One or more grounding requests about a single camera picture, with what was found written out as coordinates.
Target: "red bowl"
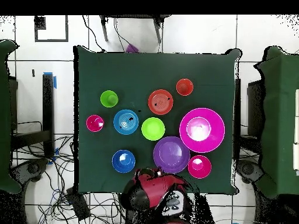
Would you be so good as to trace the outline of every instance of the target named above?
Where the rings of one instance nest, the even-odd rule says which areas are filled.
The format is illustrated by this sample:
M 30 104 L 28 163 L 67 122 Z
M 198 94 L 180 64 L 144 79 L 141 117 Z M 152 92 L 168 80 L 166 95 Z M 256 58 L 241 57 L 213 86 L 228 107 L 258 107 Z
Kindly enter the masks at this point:
M 157 115 L 164 115 L 168 113 L 172 106 L 172 95 L 164 89 L 153 91 L 148 98 L 149 109 Z
M 181 79 L 176 84 L 176 91 L 182 96 L 190 95 L 193 91 L 193 83 L 189 79 Z

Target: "green cloth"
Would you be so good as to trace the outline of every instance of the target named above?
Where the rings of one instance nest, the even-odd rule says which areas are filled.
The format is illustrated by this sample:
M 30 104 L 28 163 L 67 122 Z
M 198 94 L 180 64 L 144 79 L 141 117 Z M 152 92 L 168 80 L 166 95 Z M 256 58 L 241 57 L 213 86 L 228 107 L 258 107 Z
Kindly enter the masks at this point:
M 235 194 L 231 185 L 232 114 L 234 105 L 234 64 L 240 50 L 224 54 L 143 54 L 95 53 L 78 46 L 79 66 L 79 192 L 122 192 L 137 168 L 156 167 L 153 150 L 158 141 L 149 141 L 141 133 L 142 123 L 158 117 L 165 124 L 167 136 L 179 137 L 183 116 L 198 107 L 216 111 L 225 124 L 222 144 L 207 156 L 212 164 L 210 175 L 193 178 L 187 169 L 178 175 L 197 185 L 202 193 Z M 179 79 L 189 78 L 194 90 L 189 96 L 176 92 Z M 148 97 L 157 89 L 173 96 L 173 108 L 165 115 L 155 115 L 148 107 Z M 117 93 L 119 102 L 112 108 L 100 103 L 105 90 Z M 114 115 L 130 109 L 139 117 L 139 127 L 131 135 L 119 134 L 113 126 Z M 90 132 L 86 119 L 100 115 L 104 127 Z M 112 156 L 119 149 L 131 151 L 134 170 L 121 174 L 112 166 Z
M 9 175 L 11 164 L 11 94 L 8 84 L 8 55 L 18 46 L 11 40 L 0 40 L 0 190 L 19 193 L 21 187 Z
M 299 194 L 299 176 L 293 169 L 299 55 L 287 55 L 273 46 L 258 68 L 265 77 L 266 88 L 263 102 L 265 127 L 261 136 L 261 165 L 266 174 L 256 185 L 269 198 L 279 194 Z

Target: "lime green bowl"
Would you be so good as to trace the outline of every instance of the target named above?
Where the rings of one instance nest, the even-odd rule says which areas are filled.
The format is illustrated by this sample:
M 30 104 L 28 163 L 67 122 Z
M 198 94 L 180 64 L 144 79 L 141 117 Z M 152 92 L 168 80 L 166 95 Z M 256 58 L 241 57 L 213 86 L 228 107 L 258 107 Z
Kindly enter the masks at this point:
M 141 132 L 146 139 L 156 141 L 163 137 L 165 126 L 162 120 L 152 117 L 143 122 Z
M 119 102 L 119 98 L 114 91 L 107 90 L 100 95 L 100 102 L 105 107 L 114 107 Z

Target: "pink bowl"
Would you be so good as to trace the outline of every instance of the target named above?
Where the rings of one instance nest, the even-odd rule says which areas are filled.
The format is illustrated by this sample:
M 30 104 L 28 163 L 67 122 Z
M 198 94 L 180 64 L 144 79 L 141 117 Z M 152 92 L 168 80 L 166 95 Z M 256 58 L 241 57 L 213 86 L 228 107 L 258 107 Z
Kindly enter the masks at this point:
M 196 108 L 180 122 L 180 138 L 192 151 L 206 153 L 216 149 L 223 141 L 225 127 L 218 113 L 209 108 Z
M 202 155 L 192 157 L 188 163 L 189 173 L 197 179 L 203 179 L 211 173 L 212 164 L 208 158 Z
M 86 120 L 87 129 L 92 132 L 100 131 L 104 126 L 104 120 L 98 115 L 91 115 Z

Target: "white floor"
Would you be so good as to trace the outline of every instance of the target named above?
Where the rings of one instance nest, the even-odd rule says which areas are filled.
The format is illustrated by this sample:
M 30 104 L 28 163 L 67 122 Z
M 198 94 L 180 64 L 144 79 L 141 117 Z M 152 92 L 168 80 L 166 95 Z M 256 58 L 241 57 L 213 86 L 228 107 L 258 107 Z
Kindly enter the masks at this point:
M 85 27 L 82 16 L 68 16 L 68 42 L 45 43 L 34 41 L 34 16 L 0 16 L 0 39 L 15 40 L 20 46 L 8 58 L 9 73 L 16 76 L 18 88 L 18 122 L 42 121 L 42 74 L 52 72 L 57 77 L 54 90 L 55 138 L 74 133 L 74 72 L 72 46 L 82 45 L 92 51 L 100 51 L 93 34 Z M 98 44 L 107 51 L 122 51 L 113 19 L 107 23 L 108 42 L 104 41 L 99 16 L 85 16 L 89 27 L 95 32 Z M 247 94 L 249 82 L 260 79 L 259 72 L 253 67 L 261 61 L 263 51 L 271 45 L 281 46 L 285 51 L 294 53 L 299 50 L 298 26 L 292 26 L 292 17 L 270 15 L 172 15 L 164 23 L 164 53 L 215 53 L 223 54 L 230 48 L 242 50 L 239 64 L 241 78 L 242 124 L 247 125 Z M 64 16 L 46 16 L 46 30 L 39 31 L 43 39 L 63 39 Z M 140 52 L 156 53 L 158 42 L 152 20 L 119 19 L 118 30 L 121 36 L 136 46 Z M 126 49 L 128 44 L 121 40 Z M 19 132 L 38 131 L 38 124 L 22 124 Z M 63 150 L 70 154 L 68 145 Z M 22 153 L 15 157 L 28 158 Z M 73 170 L 73 164 L 67 165 Z M 52 185 L 57 188 L 57 171 L 48 165 L 47 173 Z M 73 185 L 74 173 L 64 172 L 66 188 Z M 252 224 L 255 214 L 255 197 L 251 185 L 244 184 L 236 175 L 235 186 L 239 193 L 230 195 L 207 195 L 216 224 Z M 29 224 L 37 224 L 41 212 L 38 205 L 48 208 L 53 191 L 50 181 L 44 174 L 37 183 L 30 183 L 26 193 L 26 210 Z M 87 195 L 87 202 L 95 215 L 110 215 L 112 201 L 103 207 L 99 202 L 112 197 L 111 194 Z M 73 220 L 69 224 L 78 224 Z M 95 219 L 93 224 L 102 224 Z

